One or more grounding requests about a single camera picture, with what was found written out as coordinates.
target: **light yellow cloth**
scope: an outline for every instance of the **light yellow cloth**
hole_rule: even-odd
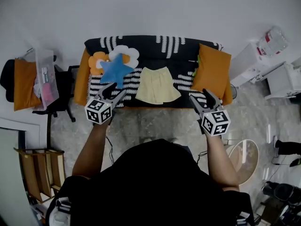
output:
[[[173,78],[167,67],[158,70],[143,68],[136,99],[154,105],[174,101],[181,94],[173,84]]]

